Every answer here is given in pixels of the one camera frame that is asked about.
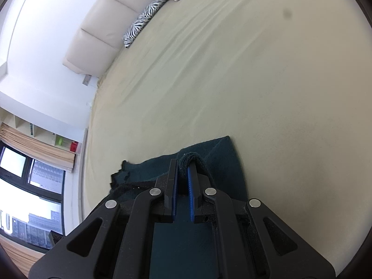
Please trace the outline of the dark green knit garment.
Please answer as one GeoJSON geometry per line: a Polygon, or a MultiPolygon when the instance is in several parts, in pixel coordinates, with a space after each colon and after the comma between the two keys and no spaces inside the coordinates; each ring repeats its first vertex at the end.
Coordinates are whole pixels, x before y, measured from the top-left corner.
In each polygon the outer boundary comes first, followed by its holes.
{"type": "Polygon", "coordinates": [[[247,190],[240,159],[229,136],[183,148],[177,153],[149,159],[140,164],[123,161],[111,175],[111,199],[124,202],[154,186],[168,172],[170,161],[180,167],[177,183],[176,218],[172,224],[156,224],[151,253],[150,278],[215,278],[216,255],[211,224],[190,221],[187,195],[187,166],[196,165],[214,188],[232,199],[246,201],[247,190]]]}

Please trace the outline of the black framed window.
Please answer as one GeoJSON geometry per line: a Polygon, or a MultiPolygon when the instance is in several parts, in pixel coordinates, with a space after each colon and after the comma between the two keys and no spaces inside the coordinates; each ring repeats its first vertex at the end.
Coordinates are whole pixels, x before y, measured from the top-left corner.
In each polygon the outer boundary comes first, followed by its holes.
{"type": "Polygon", "coordinates": [[[63,235],[66,172],[1,143],[1,235],[39,252],[63,235]]]}

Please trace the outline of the red box on shelf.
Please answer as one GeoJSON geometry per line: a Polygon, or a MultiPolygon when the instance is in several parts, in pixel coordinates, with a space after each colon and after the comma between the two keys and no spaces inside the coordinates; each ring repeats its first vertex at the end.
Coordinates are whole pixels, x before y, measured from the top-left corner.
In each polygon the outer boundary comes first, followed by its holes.
{"type": "Polygon", "coordinates": [[[77,149],[78,149],[78,145],[79,145],[79,142],[76,142],[76,141],[72,141],[71,144],[70,144],[70,148],[69,150],[73,153],[76,153],[77,149]]]}

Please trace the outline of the green item on shelf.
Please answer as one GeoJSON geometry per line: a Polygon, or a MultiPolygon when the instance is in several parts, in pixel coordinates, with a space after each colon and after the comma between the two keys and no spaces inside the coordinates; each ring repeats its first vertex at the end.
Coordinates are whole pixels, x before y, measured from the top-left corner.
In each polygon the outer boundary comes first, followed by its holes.
{"type": "Polygon", "coordinates": [[[63,144],[63,137],[61,137],[60,135],[57,135],[55,145],[56,146],[62,146],[62,144],[63,144]]]}

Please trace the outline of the beige curtain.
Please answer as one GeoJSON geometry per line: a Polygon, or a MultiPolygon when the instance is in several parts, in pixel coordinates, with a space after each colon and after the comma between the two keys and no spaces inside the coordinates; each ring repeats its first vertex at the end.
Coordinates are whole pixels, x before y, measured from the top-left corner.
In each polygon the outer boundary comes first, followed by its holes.
{"type": "Polygon", "coordinates": [[[1,123],[1,140],[29,157],[65,171],[73,171],[75,153],[45,144],[5,123],[1,123]]]}

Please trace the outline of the beige bed sheet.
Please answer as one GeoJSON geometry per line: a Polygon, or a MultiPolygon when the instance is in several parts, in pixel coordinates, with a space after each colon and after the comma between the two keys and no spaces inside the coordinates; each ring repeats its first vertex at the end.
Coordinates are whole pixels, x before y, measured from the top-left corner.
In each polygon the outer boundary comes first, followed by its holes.
{"type": "Polygon", "coordinates": [[[98,87],[84,215],[122,161],[224,136],[240,191],[340,273],[371,228],[371,27],[355,0],[167,2],[98,87]]]}

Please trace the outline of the beige padded headboard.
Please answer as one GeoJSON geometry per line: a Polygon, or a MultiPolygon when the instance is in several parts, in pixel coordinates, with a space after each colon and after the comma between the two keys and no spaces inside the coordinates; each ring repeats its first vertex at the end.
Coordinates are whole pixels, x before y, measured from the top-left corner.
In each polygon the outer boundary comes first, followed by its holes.
{"type": "Polygon", "coordinates": [[[153,0],[96,0],[67,49],[63,65],[95,77],[111,66],[123,48],[123,36],[153,0]]]}

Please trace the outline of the zebra print pillow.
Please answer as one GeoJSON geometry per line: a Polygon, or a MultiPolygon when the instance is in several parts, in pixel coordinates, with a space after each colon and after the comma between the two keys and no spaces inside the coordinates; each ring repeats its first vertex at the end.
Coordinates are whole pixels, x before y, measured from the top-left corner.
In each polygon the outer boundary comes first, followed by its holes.
{"type": "Polygon", "coordinates": [[[168,0],[154,0],[146,6],[123,35],[123,44],[128,49],[145,26],[168,0]]]}

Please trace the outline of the white wall shelf unit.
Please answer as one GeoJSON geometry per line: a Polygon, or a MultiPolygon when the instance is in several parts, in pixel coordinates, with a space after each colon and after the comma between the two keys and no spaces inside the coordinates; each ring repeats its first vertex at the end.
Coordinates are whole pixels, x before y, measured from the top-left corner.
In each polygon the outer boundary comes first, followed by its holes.
{"type": "MultiPolygon", "coordinates": [[[[56,146],[55,145],[56,136],[59,134],[43,129],[33,123],[30,123],[24,120],[23,118],[19,118],[18,116],[8,112],[7,110],[3,108],[1,108],[1,122],[16,129],[20,133],[23,133],[31,138],[39,140],[40,142],[43,142],[45,144],[48,144],[54,147],[58,147],[60,149],[63,149],[69,152],[70,152],[69,148],[70,148],[71,142],[75,141],[75,140],[71,140],[71,139],[68,139],[60,135],[61,137],[63,137],[63,144],[62,146],[56,146]]],[[[80,153],[80,148],[81,148],[81,145],[79,143],[78,149],[75,154],[80,153]]]]}

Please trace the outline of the wall switch plate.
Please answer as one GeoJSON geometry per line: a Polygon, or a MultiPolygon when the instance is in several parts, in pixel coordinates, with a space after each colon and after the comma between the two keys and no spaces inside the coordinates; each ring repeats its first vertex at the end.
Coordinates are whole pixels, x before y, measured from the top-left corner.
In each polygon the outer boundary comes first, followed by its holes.
{"type": "Polygon", "coordinates": [[[84,86],[88,86],[89,83],[90,83],[90,80],[91,80],[91,75],[89,75],[89,74],[85,74],[85,75],[84,75],[84,79],[83,79],[83,84],[84,84],[84,86]]]}

